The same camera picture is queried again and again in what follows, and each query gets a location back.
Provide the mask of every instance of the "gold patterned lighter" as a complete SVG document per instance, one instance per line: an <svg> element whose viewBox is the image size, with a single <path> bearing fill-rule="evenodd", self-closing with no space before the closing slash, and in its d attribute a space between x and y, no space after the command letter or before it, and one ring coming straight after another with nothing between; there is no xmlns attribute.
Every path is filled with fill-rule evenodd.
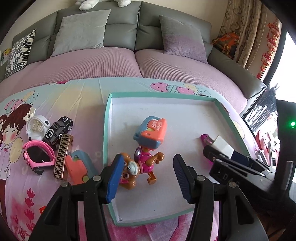
<svg viewBox="0 0 296 241"><path fill-rule="evenodd" d="M67 180L68 172L65 166L65 156L69 155L72 150L73 136L63 134L54 165L54 177L57 179Z"/></svg>

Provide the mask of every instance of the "toy dog ear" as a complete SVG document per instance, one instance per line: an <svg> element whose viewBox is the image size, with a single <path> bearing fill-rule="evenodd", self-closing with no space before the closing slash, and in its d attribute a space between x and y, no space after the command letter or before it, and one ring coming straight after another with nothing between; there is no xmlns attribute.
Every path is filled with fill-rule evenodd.
<svg viewBox="0 0 296 241"><path fill-rule="evenodd" d="M129 154L125 153L125 152L122 152L122 153L120 153L120 154L123 155L123 159L124 159L124 160L126 160L126 159L130 159L130 158L131 158L131 156L130 156Z"/></svg>

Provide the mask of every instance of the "sofa backrest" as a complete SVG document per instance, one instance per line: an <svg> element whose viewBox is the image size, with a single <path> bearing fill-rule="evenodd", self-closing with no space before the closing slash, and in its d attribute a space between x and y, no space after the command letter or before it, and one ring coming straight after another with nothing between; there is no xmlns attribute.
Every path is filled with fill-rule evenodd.
<svg viewBox="0 0 296 241"><path fill-rule="evenodd" d="M141 49L163 50L163 39L159 15L174 18L197 27L202 34L207 56L212 46L210 43L211 24L189 14L158 5L133 1L126 7L118 7L117 2L99 2L88 11L80 11L79 6L61 9L34 23L13 38L12 44L36 29L28 64L45 61L53 53L54 43L63 17L111 9L107 20L104 42L106 47L121 47L132 51Z"/></svg>
<svg viewBox="0 0 296 241"><path fill-rule="evenodd" d="M159 15L170 17L198 28L201 32L203 41L210 43L211 23L174 9L142 2L135 50L163 50L163 38Z"/></svg>

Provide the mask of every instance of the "purple gray pillow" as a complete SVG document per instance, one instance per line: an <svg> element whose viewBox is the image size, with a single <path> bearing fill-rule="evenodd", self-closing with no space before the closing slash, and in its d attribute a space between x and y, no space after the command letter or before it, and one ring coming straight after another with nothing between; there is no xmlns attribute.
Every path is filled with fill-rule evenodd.
<svg viewBox="0 0 296 241"><path fill-rule="evenodd" d="M166 54L183 56L207 64L207 55L199 29L159 15Z"/></svg>

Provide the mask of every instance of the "sofa armrest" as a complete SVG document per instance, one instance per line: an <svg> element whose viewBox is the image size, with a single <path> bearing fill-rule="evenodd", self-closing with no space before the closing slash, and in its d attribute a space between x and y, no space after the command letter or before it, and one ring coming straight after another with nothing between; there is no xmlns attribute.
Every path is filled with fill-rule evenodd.
<svg viewBox="0 0 296 241"><path fill-rule="evenodd" d="M207 62L231 79L247 99L266 88L263 82L216 48L212 49Z"/></svg>
<svg viewBox="0 0 296 241"><path fill-rule="evenodd" d="M0 83L5 79L7 61L0 67Z"/></svg>

